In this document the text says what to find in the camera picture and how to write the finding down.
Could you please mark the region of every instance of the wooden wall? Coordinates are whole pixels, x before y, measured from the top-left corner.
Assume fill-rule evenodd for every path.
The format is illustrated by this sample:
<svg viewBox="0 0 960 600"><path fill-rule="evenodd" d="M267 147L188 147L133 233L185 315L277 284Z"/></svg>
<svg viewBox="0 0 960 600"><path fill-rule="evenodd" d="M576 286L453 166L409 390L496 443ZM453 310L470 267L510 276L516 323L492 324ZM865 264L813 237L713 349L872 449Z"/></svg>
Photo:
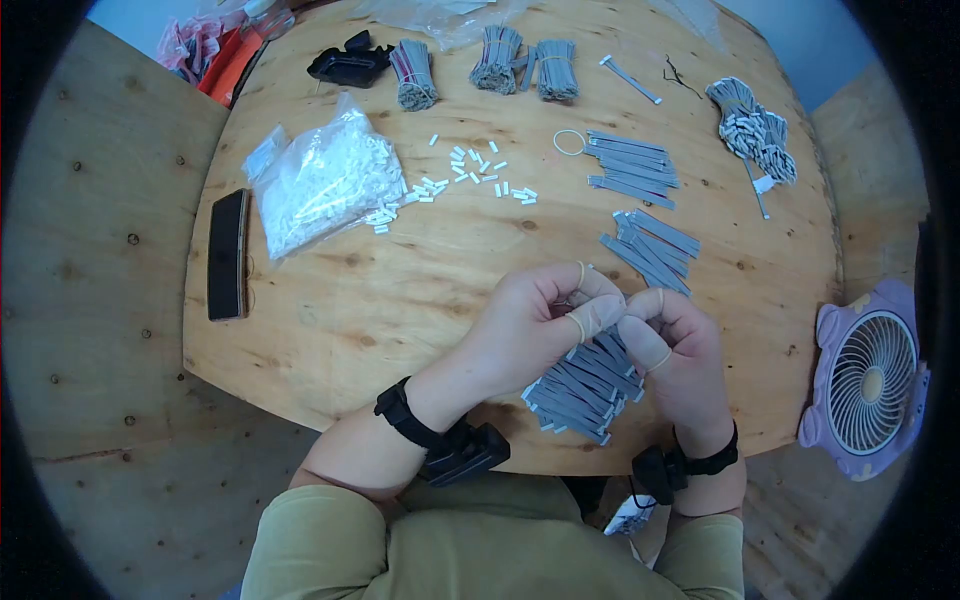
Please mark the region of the wooden wall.
<svg viewBox="0 0 960 600"><path fill-rule="evenodd" d="M913 284L917 222L927 210L920 153L896 90L869 66L812 122L842 236L846 301L886 277ZM909 455L866 482L820 448L791 444L748 459L744 569L769 600L820 599L878 526Z"/></svg>
<svg viewBox="0 0 960 600"><path fill-rule="evenodd" d="M4 199L12 406L66 534L118 598L239 583L316 435L182 369L186 253L227 115L85 22Z"/></svg>

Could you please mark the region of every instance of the fan grille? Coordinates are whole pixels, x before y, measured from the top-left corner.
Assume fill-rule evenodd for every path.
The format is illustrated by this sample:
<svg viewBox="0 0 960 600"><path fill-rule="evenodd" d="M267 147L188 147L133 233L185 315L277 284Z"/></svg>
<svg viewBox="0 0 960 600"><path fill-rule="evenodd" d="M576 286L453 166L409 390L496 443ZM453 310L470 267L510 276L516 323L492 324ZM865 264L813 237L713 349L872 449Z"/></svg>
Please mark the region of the fan grille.
<svg viewBox="0 0 960 600"><path fill-rule="evenodd" d="M885 310L862 316L833 361L828 413L834 437L856 455L872 454L900 429L917 370L917 350L903 320Z"/></svg>

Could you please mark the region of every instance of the black wire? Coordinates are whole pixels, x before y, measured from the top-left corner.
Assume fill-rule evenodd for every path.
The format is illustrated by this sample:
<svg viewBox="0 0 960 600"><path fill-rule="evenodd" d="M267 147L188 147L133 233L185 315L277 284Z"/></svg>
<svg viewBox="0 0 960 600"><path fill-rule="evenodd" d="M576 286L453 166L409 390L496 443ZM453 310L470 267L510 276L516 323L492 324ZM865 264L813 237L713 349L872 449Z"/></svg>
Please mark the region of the black wire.
<svg viewBox="0 0 960 600"><path fill-rule="evenodd" d="M697 95L697 98L700 98L701 100L704 99L704 97L700 95L700 92L698 92L697 90L693 89L692 87L690 87L689 85L681 81L680 73L677 72L677 67L673 65L673 62L670 62L670 55L666 55L666 63L670 65L670 69L673 71L673 78L667 77L666 69L663 69L663 78L665 80L667 80L668 82L677 82L678 84L682 85L683 87L695 93Z"/></svg>
<svg viewBox="0 0 960 600"><path fill-rule="evenodd" d="M634 488L634 477L633 477L633 475L627 475L627 481L630 482L630 497L634 499L634 504L636 504L636 507L637 507L637 508L639 508L639 509L642 511L642 510L644 510L644 509L648 509L648 508L650 508L650 507L657 506L656 500L654 501L653 504L648 504L648 505L646 505L646 506L640 506L640 503L636 501L636 489Z"/></svg>

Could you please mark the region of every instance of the clear plastic bag of white pieces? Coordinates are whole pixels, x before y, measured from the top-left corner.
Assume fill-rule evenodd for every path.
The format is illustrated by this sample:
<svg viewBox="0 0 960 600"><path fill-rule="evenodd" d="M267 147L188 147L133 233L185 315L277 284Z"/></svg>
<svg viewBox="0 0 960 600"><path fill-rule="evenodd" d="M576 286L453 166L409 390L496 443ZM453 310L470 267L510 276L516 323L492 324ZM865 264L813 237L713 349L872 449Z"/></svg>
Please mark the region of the clear plastic bag of white pieces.
<svg viewBox="0 0 960 600"><path fill-rule="evenodd" d="M394 144L373 130L347 93L325 127L290 142L280 125L243 164L272 261L310 242L360 225L385 203L400 202L403 172Z"/></svg>

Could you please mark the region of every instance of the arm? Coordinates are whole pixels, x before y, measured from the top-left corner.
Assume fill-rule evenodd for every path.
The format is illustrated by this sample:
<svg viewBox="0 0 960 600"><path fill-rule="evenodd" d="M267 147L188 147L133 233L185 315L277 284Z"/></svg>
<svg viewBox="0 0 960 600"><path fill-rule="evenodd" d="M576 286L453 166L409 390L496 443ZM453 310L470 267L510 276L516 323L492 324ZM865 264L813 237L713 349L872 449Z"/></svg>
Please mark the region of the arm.
<svg viewBox="0 0 960 600"><path fill-rule="evenodd" d="M713 320L680 294L650 289L630 299L619 331L684 454L706 458L726 446L733 419ZM687 484L676 493L656 571L690 597L742 598L743 456Z"/></svg>
<svg viewBox="0 0 960 600"><path fill-rule="evenodd" d="M572 312L560 314L561 302ZM582 263L508 274L461 343L407 382L410 410L444 432L484 399L523 389L624 309L616 286ZM387 500L413 479L425 455L368 405L322 434L290 487L327 484Z"/></svg>

